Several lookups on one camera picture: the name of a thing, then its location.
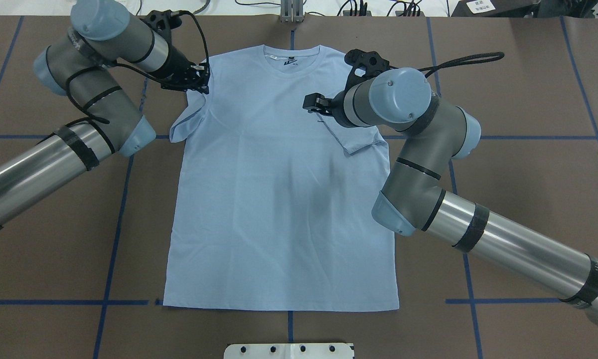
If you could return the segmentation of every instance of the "shirt neckline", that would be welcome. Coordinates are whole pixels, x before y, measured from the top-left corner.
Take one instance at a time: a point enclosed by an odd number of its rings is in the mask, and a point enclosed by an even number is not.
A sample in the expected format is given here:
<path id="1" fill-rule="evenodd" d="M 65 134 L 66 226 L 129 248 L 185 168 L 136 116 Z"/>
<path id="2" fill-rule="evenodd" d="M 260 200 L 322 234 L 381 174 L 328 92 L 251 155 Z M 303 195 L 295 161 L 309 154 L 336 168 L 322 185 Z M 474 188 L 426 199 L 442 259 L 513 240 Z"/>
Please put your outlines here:
<path id="1" fill-rule="evenodd" d="M 258 49 L 258 53 L 259 53 L 258 58 L 260 59 L 261 65 L 268 72 L 270 72 L 271 74 L 273 74 L 275 76 L 282 77 L 285 79 L 292 78 L 292 77 L 301 77 L 301 76 L 307 75 L 308 73 L 312 72 L 315 68 L 317 68 L 321 64 L 321 61 L 323 60 L 323 58 L 325 56 L 325 52 L 321 45 L 317 45 L 313 48 L 307 48 L 306 50 L 283 50 L 281 48 L 274 48 L 274 47 L 261 45 Z M 286 73 L 286 72 L 277 70 L 271 64 L 269 64 L 269 62 L 266 60 L 267 54 L 279 56 L 279 57 L 291 57 L 291 56 L 299 57 L 299 56 L 317 55 L 317 59 L 315 59 L 308 67 L 306 67 L 302 70 L 292 72 L 292 73 Z"/>

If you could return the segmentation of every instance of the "blue joint cap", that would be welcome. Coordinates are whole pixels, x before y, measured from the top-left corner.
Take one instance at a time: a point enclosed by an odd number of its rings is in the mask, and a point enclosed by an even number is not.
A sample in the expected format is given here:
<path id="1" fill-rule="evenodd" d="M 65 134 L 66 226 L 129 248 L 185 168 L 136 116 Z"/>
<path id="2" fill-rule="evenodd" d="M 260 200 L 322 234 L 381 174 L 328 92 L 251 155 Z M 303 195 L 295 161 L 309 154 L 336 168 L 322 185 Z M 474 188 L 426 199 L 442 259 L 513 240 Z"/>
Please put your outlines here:
<path id="1" fill-rule="evenodd" d="M 425 113 L 432 100 L 432 88 L 419 70 L 396 68 L 372 80 L 369 100 L 372 110 L 383 120 L 407 123 Z"/>
<path id="2" fill-rule="evenodd" d="M 55 95 L 66 96 L 66 91 L 55 82 L 53 79 L 53 75 L 51 75 L 51 70 L 49 70 L 49 64 L 46 62 L 46 52 L 49 50 L 47 47 L 41 54 L 37 56 L 35 61 L 33 61 L 33 71 L 42 85 L 45 85 L 47 88 L 51 90 L 52 93 Z"/>
<path id="3" fill-rule="evenodd" d="M 78 0 L 71 8 L 73 28 L 94 41 L 114 38 L 130 21 L 131 13 L 114 0 Z"/>
<path id="4" fill-rule="evenodd" d="M 417 230 L 401 212 L 394 208 L 381 191 L 372 207 L 372 218 L 383 227 L 403 236 L 411 236 Z"/>
<path id="5" fill-rule="evenodd" d="M 463 146 L 456 153 L 456 155 L 452 156 L 452 159 L 460 160 L 465 159 L 465 157 L 467 157 L 469 153 L 476 148 L 478 142 L 481 141 L 481 124 L 472 115 L 465 112 L 464 109 L 461 107 L 458 108 L 463 111 L 463 115 L 465 115 L 465 124 L 467 128 Z"/>
<path id="6" fill-rule="evenodd" d="M 119 150 L 119 152 L 124 157 L 129 157 L 135 154 L 135 152 L 144 148 L 144 146 L 153 142 L 156 137 L 157 134 L 155 133 L 153 127 L 146 120 L 146 116 L 142 116 L 142 119 L 140 122 L 138 122 L 137 126 L 135 126 L 135 129 L 133 129 L 133 132 L 131 132 L 131 135 L 126 140 L 124 145 L 122 145 L 122 148 Z"/>

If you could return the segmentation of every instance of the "t-shirt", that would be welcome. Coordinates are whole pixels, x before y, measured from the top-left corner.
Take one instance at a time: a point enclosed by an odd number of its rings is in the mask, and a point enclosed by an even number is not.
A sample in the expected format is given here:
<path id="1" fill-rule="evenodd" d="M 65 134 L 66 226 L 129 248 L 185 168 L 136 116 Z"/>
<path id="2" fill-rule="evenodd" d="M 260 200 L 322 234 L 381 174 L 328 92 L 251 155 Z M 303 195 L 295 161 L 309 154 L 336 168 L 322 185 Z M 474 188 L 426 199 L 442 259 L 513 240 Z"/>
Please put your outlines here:
<path id="1" fill-rule="evenodd" d="M 394 236 L 372 219 L 390 171 L 376 127 L 302 109 L 351 69 L 317 46 L 210 57 L 170 130 L 186 140 L 164 305 L 252 311 L 399 308 Z"/>

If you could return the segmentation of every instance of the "robotic arm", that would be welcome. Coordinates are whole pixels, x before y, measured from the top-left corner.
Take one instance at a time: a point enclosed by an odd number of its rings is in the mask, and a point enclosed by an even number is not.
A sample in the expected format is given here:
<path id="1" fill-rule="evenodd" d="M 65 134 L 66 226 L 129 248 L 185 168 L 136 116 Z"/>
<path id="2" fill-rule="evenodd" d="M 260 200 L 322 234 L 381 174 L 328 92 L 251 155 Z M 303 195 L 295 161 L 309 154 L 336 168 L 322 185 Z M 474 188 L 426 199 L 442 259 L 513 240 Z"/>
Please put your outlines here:
<path id="1" fill-rule="evenodd" d="M 155 130 L 106 68 L 130 68 L 165 89 L 208 93 L 208 64 L 190 63 L 171 45 L 170 30 L 181 25 L 183 14 L 199 27 L 187 11 L 152 11 L 142 21 L 114 0 L 79 0 L 73 6 L 73 27 L 42 51 L 34 71 L 53 93 L 68 96 L 85 118 L 60 127 L 0 167 L 0 229 L 115 152 L 128 157 L 155 139 Z M 118 58 L 146 73 L 118 64 Z"/>
<path id="2" fill-rule="evenodd" d="M 353 69 L 344 91 L 333 99 L 308 95 L 303 108 L 343 127 L 388 125 L 408 137 L 372 208 L 374 220 L 404 236 L 429 232 L 531 279 L 598 325 L 598 259 L 439 187 L 449 160 L 476 148 L 478 121 L 433 93 L 419 70 L 392 68 L 361 50 L 345 61 Z M 358 68 L 363 77 L 354 75 Z"/>

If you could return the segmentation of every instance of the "white bracket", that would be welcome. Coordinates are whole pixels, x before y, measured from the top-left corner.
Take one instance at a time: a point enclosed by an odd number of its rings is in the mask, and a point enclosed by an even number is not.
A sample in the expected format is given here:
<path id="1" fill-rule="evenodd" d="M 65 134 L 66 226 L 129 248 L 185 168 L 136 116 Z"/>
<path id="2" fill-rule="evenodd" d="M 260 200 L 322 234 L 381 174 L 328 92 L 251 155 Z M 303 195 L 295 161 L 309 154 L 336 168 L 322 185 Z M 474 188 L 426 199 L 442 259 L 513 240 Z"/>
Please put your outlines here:
<path id="1" fill-rule="evenodd" d="M 230 345 L 224 359 L 354 359 L 350 343 Z"/>
<path id="2" fill-rule="evenodd" d="M 281 0 L 281 22 L 303 22 L 303 0 Z"/>

